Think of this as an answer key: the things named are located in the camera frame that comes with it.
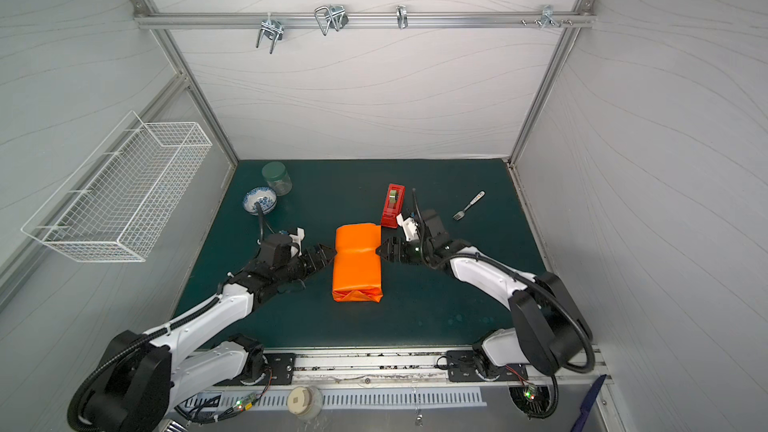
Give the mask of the orange wrapping paper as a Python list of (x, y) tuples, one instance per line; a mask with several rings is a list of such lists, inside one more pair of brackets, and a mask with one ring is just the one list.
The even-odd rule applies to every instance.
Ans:
[(372, 223), (339, 227), (335, 236), (332, 297), (336, 302), (380, 302), (381, 227)]

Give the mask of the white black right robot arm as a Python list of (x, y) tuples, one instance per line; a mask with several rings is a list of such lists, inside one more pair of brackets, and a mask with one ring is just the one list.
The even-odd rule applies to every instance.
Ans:
[(557, 275), (520, 271), (464, 240), (435, 245), (430, 239), (390, 238), (376, 253), (389, 262), (442, 271), (484, 292), (509, 312), (510, 328), (487, 334), (473, 347), (478, 369), (529, 364), (547, 377), (562, 369), (578, 374), (594, 370), (592, 332)]

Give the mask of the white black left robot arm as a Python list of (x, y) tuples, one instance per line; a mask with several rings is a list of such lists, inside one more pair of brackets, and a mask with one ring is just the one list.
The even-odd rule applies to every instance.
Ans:
[(213, 349), (197, 350), (247, 317), (287, 285), (303, 282), (332, 263), (325, 245), (299, 252), (280, 246), (282, 258), (255, 257), (219, 285), (208, 300), (142, 333), (126, 330), (108, 344), (99, 365), (74, 393), (67, 422), (75, 431), (152, 431), (176, 406), (225, 381), (247, 385), (273, 369), (261, 343), (237, 334)]

